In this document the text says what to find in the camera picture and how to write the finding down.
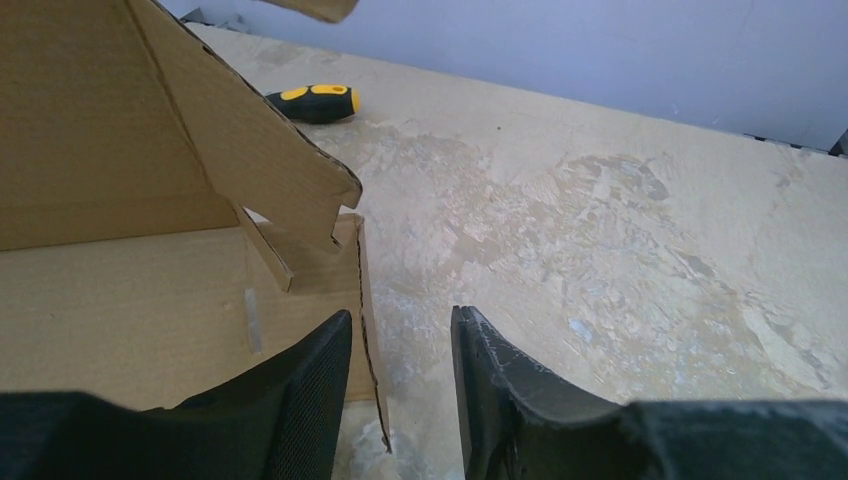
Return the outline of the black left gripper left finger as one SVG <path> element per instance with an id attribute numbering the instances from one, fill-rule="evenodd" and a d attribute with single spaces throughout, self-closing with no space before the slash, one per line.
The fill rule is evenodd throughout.
<path id="1" fill-rule="evenodd" d="M 341 310 L 302 340 L 170 408 L 83 392 L 1 397 L 5 479 L 328 479 L 352 352 Z"/>

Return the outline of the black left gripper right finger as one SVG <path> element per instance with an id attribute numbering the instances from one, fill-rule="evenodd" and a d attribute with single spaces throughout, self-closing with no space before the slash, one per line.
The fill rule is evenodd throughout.
<path id="1" fill-rule="evenodd" d="M 634 401 L 566 381 L 475 307 L 451 315 L 469 479 L 843 479 L 843 401 Z"/>

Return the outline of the brown cardboard box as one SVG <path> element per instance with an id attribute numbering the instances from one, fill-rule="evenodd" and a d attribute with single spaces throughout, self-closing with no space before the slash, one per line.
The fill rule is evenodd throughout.
<path id="1" fill-rule="evenodd" d="M 1 5 L 1 387 L 172 407 L 354 319 L 388 404 L 355 174 L 155 1 Z"/>

